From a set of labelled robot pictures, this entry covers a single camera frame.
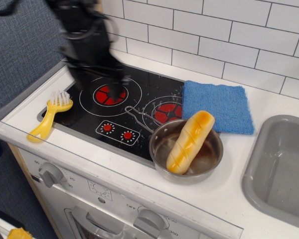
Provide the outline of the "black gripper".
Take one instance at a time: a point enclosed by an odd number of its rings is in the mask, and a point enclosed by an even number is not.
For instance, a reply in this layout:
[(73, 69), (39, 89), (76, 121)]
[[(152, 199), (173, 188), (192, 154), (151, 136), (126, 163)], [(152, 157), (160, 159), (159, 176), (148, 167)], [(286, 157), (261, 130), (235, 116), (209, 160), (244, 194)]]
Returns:
[(123, 64), (110, 53), (111, 42), (104, 27), (92, 27), (88, 31), (63, 33), (69, 45), (59, 51), (70, 64), (69, 72), (78, 87), (89, 87), (88, 73), (108, 77), (109, 94), (116, 101), (127, 85)]

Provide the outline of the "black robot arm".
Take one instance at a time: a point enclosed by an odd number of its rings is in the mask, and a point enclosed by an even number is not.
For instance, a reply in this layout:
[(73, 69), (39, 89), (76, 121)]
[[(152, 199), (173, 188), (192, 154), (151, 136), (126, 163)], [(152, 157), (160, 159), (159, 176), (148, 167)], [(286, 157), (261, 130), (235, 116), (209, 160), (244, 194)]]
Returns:
[(62, 36), (69, 45), (59, 48), (73, 78), (82, 87), (87, 78), (102, 76), (108, 81), (109, 96), (116, 101), (128, 84), (124, 66), (111, 53), (105, 21), (95, 10), (95, 0), (48, 0), (46, 2), (62, 24)]

